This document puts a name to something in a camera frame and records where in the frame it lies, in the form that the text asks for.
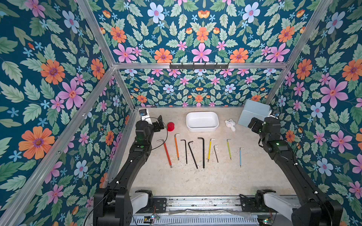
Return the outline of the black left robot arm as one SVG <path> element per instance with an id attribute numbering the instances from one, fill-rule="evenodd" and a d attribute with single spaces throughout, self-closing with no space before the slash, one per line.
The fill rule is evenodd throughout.
<path id="1" fill-rule="evenodd" d="M 94 195 L 94 226 L 129 226 L 134 214 L 150 208 L 153 203 L 150 190 L 139 190 L 130 195 L 136 176 L 153 150 L 154 133 L 167 128 L 161 115 L 155 122 L 144 116 L 142 114 L 141 120 L 136 123 L 136 136 L 124 166 L 105 188 L 100 188 Z"/>

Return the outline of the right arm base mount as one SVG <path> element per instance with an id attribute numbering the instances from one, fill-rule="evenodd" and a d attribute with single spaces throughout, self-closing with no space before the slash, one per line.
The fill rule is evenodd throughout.
<path id="1" fill-rule="evenodd" d="M 266 206 L 264 199 L 264 195 L 268 193 L 276 194 L 276 191 L 272 189 L 259 189 L 253 197 L 239 194 L 242 211 L 262 213 L 269 212 L 270 208 Z"/>

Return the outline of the green handled hex key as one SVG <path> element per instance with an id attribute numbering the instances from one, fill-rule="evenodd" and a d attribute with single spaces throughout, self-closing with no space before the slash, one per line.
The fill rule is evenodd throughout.
<path id="1" fill-rule="evenodd" d="M 232 160 L 232 154 L 231 154 L 231 149 L 230 149 L 229 140 L 231 140 L 231 139 L 226 139 L 226 142 L 227 142 L 227 148 L 228 148 L 229 158 L 230 158 L 230 160 Z"/>

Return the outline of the blue handled hex key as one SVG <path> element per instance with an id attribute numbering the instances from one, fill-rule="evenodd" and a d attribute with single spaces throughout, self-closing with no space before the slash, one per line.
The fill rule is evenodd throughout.
<path id="1" fill-rule="evenodd" d="M 242 150 L 243 148 L 239 148 L 239 166 L 242 167 Z"/>

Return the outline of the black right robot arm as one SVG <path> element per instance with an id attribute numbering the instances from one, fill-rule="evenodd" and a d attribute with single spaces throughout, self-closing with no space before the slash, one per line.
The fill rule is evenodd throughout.
<path id="1" fill-rule="evenodd" d="M 281 140 L 280 120 L 266 117 L 262 121 L 253 117 L 248 127 L 260 136 L 259 146 L 280 167 L 298 197 L 298 200 L 292 201 L 273 190 L 258 190 L 255 195 L 256 206 L 277 211 L 294 226 L 338 226 L 343 207 L 318 188 L 298 163 L 288 142 Z"/>

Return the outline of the medium black hex key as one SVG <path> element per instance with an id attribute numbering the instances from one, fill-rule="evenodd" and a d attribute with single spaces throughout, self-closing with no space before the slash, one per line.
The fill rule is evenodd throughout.
<path id="1" fill-rule="evenodd" d="M 197 165 L 197 162 L 196 162 L 196 159 L 195 159 L 195 156 L 194 156 L 194 153 L 193 153 L 193 150 L 191 148 L 191 144 L 193 143 L 194 141 L 190 141 L 188 142 L 188 147 L 189 147 L 189 150 L 190 150 L 190 153 L 191 153 L 191 156 L 192 156 L 192 159 L 193 159 L 193 162 L 195 164 L 195 167 L 196 169 L 198 169 L 198 165 Z"/>

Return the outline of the thin black hex key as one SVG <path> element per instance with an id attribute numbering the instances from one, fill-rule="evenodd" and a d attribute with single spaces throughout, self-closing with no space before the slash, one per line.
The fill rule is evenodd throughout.
<path id="1" fill-rule="evenodd" d="M 187 154 L 187 142 L 185 139 L 181 139 L 181 141 L 184 143 L 184 149 L 185 149 L 185 162 L 188 164 L 188 154 Z"/>

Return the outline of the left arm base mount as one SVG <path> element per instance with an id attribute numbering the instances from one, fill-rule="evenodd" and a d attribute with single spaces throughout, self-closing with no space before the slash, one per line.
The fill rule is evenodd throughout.
<path id="1" fill-rule="evenodd" d="M 157 198 L 150 190 L 137 190 L 131 196 L 133 214 L 136 213 L 165 213 L 166 198 Z"/>

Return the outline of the yellow handled hex key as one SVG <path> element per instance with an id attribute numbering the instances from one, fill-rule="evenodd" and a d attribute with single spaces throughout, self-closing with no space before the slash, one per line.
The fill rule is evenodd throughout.
<path id="1" fill-rule="evenodd" d="M 211 157 L 211 146 L 212 146 L 212 142 L 215 141 L 216 139 L 211 138 L 209 141 L 209 145 L 208 145 L 208 155 L 207 155 L 207 162 L 209 162 L 210 157 Z"/>

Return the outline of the large black hex key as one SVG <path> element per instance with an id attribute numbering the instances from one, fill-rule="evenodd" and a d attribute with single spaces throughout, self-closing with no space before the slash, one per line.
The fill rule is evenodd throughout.
<path id="1" fill-rule="evenodd" d="M 205 139 L 203 137 L 198 137 L 202 141 L 202 167 L 205 168 Z"/>

